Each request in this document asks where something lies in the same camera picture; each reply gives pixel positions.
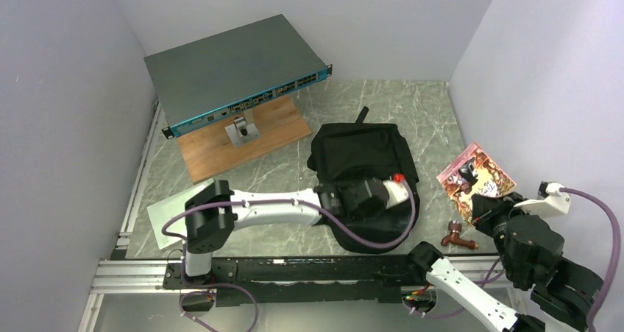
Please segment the black student backpack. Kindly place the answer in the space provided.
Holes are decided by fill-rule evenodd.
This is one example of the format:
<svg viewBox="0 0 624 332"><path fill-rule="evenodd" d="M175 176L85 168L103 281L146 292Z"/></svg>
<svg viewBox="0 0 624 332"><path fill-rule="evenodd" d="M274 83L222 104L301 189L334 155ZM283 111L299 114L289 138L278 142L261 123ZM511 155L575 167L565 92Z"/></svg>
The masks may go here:
<svg viewBox="0 0 624 332"><path fill-rule="evenodd" d="M420 197L416 189L419 177L409 145L396 124L370 124L364 121L368 109L364 107L356 121L324 124L311 142L307 160L310 170L316 172L322 200L334 195L338 203L329 207L346 228L358 237L378 243L369 247L347 235L326 216L320 224L327 225L338 244L345 250L364 254L381 254L400 244L399 237L416 224L420 212ZM410 186L414 201L406 200L387 208L379 202L368 202L359 209L346 199L351 183L365 180L389 180L401 174Z"/></svg>

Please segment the grey notebook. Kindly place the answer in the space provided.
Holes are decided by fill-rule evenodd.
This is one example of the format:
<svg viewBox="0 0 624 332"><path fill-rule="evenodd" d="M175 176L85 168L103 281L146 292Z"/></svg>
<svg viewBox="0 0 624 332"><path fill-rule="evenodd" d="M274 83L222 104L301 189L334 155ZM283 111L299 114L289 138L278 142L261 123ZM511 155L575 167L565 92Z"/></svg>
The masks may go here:
<svg viewBox="0 0 624 332"><path fill-rule="evenodd" d="M147 213L155 234L155 239L159 250L164 250L165 248L168 248L173 244L181 242L181 238L178 238L176 236L163 235L162 227L170 219L184 212L185 203L212 183L213 179L208 179L147 207Z"/></svg>

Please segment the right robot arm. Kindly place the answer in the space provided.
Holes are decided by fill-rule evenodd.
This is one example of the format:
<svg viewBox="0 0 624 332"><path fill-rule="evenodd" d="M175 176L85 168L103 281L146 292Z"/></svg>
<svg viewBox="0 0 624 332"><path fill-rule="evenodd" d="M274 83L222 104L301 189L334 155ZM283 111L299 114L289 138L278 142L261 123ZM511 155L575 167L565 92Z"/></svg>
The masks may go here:
<svg viewBox="0 0 624 332"><path fill-rule="evenodd" d="M446 292L489 331L589 331L590 311L603 280L563 256L564 238L545 221L547 216L568 213L567 190L549 183L541 196L475 194L471 201L473 226L492 238L506 278L515 289L531 293L544 320L494 299L426 241L408 254L407 278L415 284L432 283Z"/></svg>

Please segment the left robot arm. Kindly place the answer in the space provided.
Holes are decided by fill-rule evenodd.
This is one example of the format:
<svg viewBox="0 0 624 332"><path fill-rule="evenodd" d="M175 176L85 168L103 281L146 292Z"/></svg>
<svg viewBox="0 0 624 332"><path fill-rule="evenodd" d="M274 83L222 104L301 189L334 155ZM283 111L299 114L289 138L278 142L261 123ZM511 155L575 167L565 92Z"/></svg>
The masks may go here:
<svg viewBox="0 0 624 332"><path fill-rule="evenodd" d="M393 180L355 180L289 193L239 191L226 180L216 181L184 204L182 278L194 288L205 286L214 252L232 233L264 225L325 225L348 252L387 252L403 233L392 208L407 201L402 183Z"/></svg>

